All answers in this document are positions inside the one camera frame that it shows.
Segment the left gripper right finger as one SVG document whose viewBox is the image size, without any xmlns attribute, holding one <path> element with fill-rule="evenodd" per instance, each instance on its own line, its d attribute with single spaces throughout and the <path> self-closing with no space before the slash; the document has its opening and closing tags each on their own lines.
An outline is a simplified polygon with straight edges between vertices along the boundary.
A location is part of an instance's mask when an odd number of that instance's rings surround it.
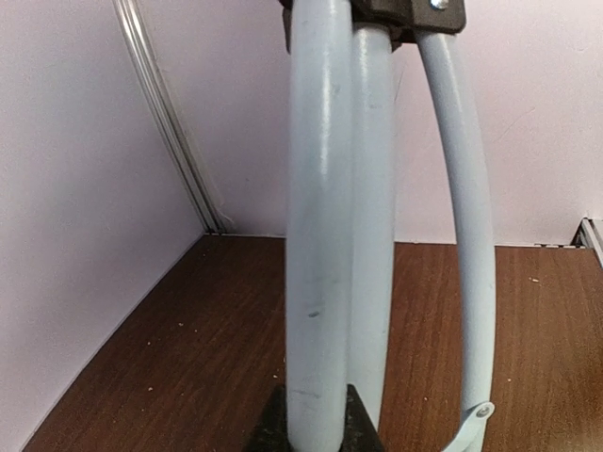
<svg viewBox="0 0 603 452">
<path fill-rule="evenodd" d="M 362 398 L 352 384 L 347 385 L 345 426 L 341 452 L 384 452 L 377 429 Z"/>
</svg>

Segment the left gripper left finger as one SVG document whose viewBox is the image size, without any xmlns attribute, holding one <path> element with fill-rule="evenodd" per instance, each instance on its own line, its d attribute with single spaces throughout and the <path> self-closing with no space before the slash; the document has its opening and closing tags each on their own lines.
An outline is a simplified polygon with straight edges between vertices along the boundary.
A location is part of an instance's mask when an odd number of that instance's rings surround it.
<svg viewBox="0 0 603 452">
<path fill-rule="evenodd" d="M 277 385 L 269 396 L 249 441 L 248 452 L 290 452 L 287 436 L 286 390 Z"/>
</svg>

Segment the white perforated music stand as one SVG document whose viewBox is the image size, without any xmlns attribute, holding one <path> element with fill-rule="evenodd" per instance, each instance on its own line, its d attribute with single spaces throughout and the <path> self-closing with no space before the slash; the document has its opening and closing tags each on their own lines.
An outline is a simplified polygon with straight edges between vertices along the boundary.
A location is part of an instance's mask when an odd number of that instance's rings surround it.
<svg viewBox="0 0 603 452">
<path fill-rule="evenodd" d="M 418 47 L 447 166 L 460 266 L 462 390 L 451 451 L 494 413 L 496 259 L 481 130 L 456 46 L 461 1 L 285 1 L 291 57 L 285 243 L 287 436 L 340 451 L 347 385 L 376 429 L 393 279 L 393 53 Z"/>
</svg>

